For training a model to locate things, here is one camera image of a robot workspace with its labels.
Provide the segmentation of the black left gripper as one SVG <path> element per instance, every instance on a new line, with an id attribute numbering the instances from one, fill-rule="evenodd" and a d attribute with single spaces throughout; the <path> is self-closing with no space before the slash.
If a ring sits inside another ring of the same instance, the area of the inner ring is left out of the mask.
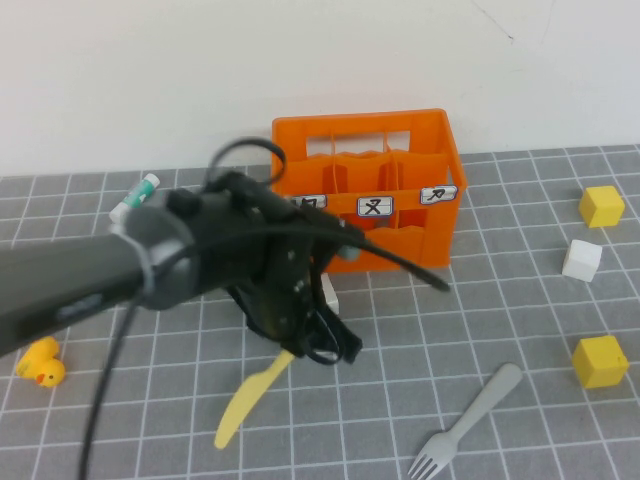
<path id="1" fill-rule="evenodd" d="M 314 239 L 262 231 L 306 226 L 299 208 L 239 172 L 206 181 L 202 193 L 206 231 L 228 240 L 200 254 L 199 292 L 226 291 L 247 315 L 251 330 L 296 358 L 353 364 L 361 338 L 330 308 L 317 309 L 313 298 Z"/>

